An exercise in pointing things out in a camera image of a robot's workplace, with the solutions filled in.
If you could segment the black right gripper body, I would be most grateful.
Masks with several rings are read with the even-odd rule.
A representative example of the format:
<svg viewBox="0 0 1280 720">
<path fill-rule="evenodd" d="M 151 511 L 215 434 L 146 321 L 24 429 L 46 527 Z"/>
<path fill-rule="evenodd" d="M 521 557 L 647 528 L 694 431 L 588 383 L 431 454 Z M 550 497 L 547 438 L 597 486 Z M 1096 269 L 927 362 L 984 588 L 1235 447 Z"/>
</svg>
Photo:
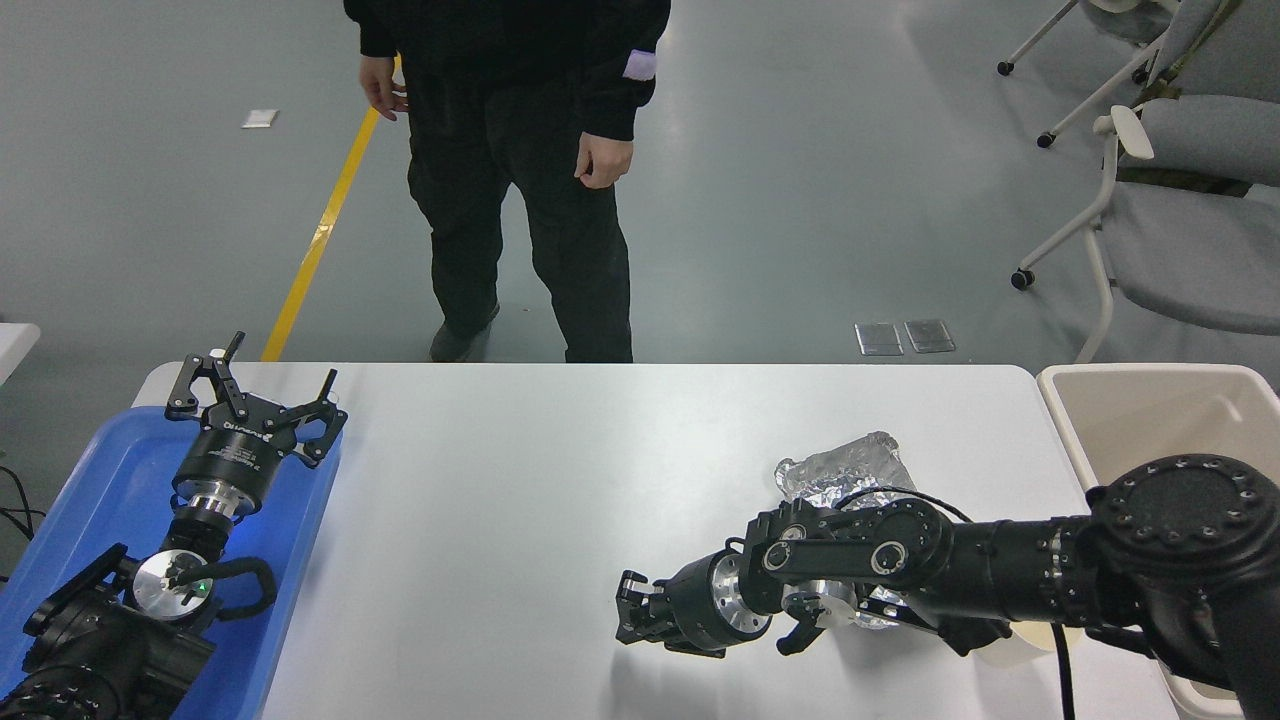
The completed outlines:
<svg viewBox="0 0 1280 720">
<path fill-rule="evenodd" d="M 714 570 L 728 550 L 690 562 L 663 584 L 671 621 L 678 632 L 663 641 L 669 652 L 723 659 L 730 646 L 728 624 L 716 607 L 712 591 Z"/>
</svg>

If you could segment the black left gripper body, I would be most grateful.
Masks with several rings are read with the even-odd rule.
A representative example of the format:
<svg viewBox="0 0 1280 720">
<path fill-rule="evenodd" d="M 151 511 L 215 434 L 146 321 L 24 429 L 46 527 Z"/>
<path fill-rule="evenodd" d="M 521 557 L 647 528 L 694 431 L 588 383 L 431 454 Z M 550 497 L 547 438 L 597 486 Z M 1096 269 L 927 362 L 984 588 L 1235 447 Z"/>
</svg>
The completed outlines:
<svg viewBox="0 0 1280 720">
<path fill-rule="evenodd" d="M 285 407 L 247 395 L 246 415 L 229 404 L 207 407 L 202 429 L 172 482 L 182 498 L 192 498 L 216 483 L 234 488 L 242 503 L 261 503 L 271 488 L 284 456 L 297 442 L 300 420 Z"/>
</svg>

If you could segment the person's left hand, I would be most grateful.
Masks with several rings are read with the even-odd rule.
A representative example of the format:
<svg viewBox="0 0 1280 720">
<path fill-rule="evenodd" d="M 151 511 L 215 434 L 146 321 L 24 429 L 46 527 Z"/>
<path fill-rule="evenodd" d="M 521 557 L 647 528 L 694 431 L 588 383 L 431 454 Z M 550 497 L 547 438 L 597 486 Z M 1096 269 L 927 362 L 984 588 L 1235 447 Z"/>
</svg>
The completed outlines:
<svg viewBox="0 0 1280 720">
<path fill-rule="evenodd" d="M 607 190 L 628 173 L 634 152 L 634 141 L 582 132 L 579 136 L 573 178 L 589 190 Z"/>
</svg>

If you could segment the person's right hand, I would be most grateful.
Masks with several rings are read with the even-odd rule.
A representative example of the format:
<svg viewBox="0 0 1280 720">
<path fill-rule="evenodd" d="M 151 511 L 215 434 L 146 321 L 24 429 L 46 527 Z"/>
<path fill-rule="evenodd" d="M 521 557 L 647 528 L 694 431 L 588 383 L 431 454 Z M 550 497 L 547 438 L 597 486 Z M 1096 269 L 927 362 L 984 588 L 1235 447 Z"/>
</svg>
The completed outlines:
<svg viewBox="0 0 1280 720">
<path fill-rule="evenodd" d="M 410 111 L 407 88 L 397 81 L 397 59 L 393 56 L 361 56 L 357 68 L 358 86 L 370 109 L 379 117 L 398 122 Z"/>
</svg>

